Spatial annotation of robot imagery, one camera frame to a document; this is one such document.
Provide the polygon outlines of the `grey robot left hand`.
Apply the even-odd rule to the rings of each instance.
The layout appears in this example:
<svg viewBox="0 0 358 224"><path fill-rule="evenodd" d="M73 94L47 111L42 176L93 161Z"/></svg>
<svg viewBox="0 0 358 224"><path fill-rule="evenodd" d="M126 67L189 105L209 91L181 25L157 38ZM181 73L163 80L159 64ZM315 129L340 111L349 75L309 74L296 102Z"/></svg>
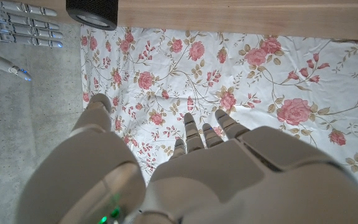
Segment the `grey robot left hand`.
<svg viewBox="0 0 358 224"><path fill-rule="evenodd" d="M358 223L358 183L332 157L276 129L196 127L145 182L94 95L69 137L32 174L16 223Z"/></svg>

